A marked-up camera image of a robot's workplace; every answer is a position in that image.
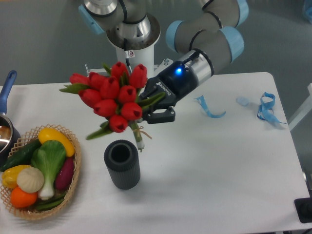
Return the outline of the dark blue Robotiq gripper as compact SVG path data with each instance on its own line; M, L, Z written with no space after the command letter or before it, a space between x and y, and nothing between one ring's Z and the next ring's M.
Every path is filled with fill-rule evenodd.
M148 124L174 122L176 113L171 106L196 88L196 75L191 71L191 62L176 61L161 71L157 76L149 78L140 99L153 99L143 104L143 121ZM166 109L161 113L151 113L157 109Z

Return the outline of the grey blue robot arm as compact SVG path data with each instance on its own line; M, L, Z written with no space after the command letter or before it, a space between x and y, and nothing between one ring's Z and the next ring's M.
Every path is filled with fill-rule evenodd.
M175 62L154 64L154 45L160 37L157 19L146 11L143 0L85 0L78 8L85 24L105 33L119 61L130 71L147 67L147 85L140 99L164 97L144 111L149 124L172 122L173 107L195 88L233 62L244 50L237 26L249 7L244 0L202 0L203 14L193 21L174 21L165 34L169 48L181 54Z

